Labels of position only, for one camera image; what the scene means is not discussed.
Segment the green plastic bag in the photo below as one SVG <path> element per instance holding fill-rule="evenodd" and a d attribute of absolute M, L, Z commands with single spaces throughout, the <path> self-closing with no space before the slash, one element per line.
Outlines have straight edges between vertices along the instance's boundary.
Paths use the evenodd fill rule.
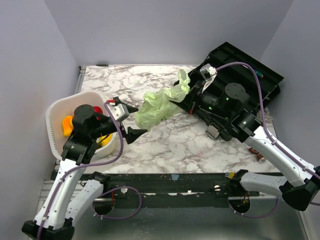
<path fill-rule="evenodd" d="M 177 77 L 177 85 L 144 94 L 143 103 L 135 113 L 135 123 L 139 128 L 149 131 L 182 111 L 175 103 L 181 103 L 190 92 L 191 80 L 184 69 L 178 70 Z"/>

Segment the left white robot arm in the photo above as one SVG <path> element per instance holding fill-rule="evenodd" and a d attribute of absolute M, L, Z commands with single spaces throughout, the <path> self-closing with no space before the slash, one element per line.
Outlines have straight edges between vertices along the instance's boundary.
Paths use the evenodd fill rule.
<path fill-rule="evenodd" d="M 92 167 L 99 137 L 118 133 L 120 146 L 131 144 L 145 129 L 124 128 L 122 122 L 138 108 L 122 102 L 118 97 L 104 103 L 107 115 L 95 111 L 89 104 L 78 106 L 73 113 L 73 130 L 62 148 L 58 174 L 45 203 L 33 220 L 26 221 L 22 232 L 33 240 L 70 240 L 75 225 L 97 197 L 107 197 L 111 185 L 109 177 L 95 172 L 88 185 L 73 197 L 77 184 L 88 167 Z"/>

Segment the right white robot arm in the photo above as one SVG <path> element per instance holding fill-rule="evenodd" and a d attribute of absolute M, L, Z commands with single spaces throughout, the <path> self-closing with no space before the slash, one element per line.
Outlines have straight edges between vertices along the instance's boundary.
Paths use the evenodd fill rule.
<path fill-rule="evenodd" d="M 232 138 L 250 146 L 267 158 L 281 176 L 264 175 L 241 169 L 226 174 L 232 196 L 246 192 L 260 192 L 282 198 L 298 211 L 305 211 L 320 190 L 320 169 L 306 162 L 266 128 L 265 120 L 246 109 L 250 94 L 238 82 L 229 82 L 217 92 L 208 92 L 218 72 L 207 64 L 200 70 L 201 77 L 195 83 L 191 75 L 178 72 L 175 86 L 182 95 L 173 103 L 190 115 L 202 119 L 214 134 L 229 141 Z"/>

